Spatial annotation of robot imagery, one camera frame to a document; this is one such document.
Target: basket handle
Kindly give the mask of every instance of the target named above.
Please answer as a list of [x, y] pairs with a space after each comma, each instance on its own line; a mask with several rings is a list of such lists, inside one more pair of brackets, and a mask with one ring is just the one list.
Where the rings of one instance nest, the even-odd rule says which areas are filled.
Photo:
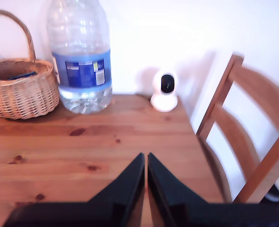
[[19, 18], [17, 18], [15, 15], [13, 15], [12, 13], [9, 13], [5, 10], [0, 9], [0, 15], [3, 15], [3, 16], [6, 16], [6, 17], [12, 19], [14, 22], [16, 22], [23, 29], [23, 31], [26, 35], [27, 41], [28, 41], [30, 61], [34, 62], [35, 59], [36, 59], [35, 51], [34, 51], [34, 43], [32, 41], [31, 34], [30, 34], [28, 28], [26, 27], [26, 25]]

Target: water bottle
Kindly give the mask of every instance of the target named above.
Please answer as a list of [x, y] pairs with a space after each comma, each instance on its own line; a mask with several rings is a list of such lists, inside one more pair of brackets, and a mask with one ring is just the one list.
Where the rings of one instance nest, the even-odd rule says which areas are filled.
[[77, 114], [106, 108], [112, 99], [110, 37], [98, 0], [53, 0], [47, 31], [64, 106]]

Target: bottle label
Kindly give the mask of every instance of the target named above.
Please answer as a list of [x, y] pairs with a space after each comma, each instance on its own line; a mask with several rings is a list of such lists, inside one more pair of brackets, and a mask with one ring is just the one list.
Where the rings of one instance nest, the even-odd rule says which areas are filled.
[[64, 87], [91, 88], [111, 85], [110, 50], [101, 54], [52, 53], [58, 83]]

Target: chair backrest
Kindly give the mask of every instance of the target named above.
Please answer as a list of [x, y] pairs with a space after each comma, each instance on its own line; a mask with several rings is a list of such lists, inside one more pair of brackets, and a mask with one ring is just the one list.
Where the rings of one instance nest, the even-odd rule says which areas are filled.
[[214, 122], [221, 128], [241, 166], [246, 184], [234, 202], [260, 202], [279, 178], [279, 138], [260, 162], [252, 140], [235, 117], [223, 107], [236, 82], [252, 97], [279, 131], [279, 87], [263, 75], [244, 68], [243, 58], [232, 55], [196, 133], [226, 202], [232, 202], [223, 168], [206, 139]]

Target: wooden table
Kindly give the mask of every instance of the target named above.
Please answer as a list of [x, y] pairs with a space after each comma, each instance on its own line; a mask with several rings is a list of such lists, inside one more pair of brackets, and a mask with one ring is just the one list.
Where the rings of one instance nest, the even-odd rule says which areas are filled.
[[[27, 202], [89, 200], [140, 152], [145, 160], [152, 152], [207, 201], [222, 201], [180, 102], [159, 113], [141, 96], [114, 96], [106, 110], [92, 115], [73, 114], [60, 104], [34, 119], [0, 118], [0, 226]], [[143, 203], [141, 226], [152, 226], [152, 218], [158, 220], [147, 183]]]

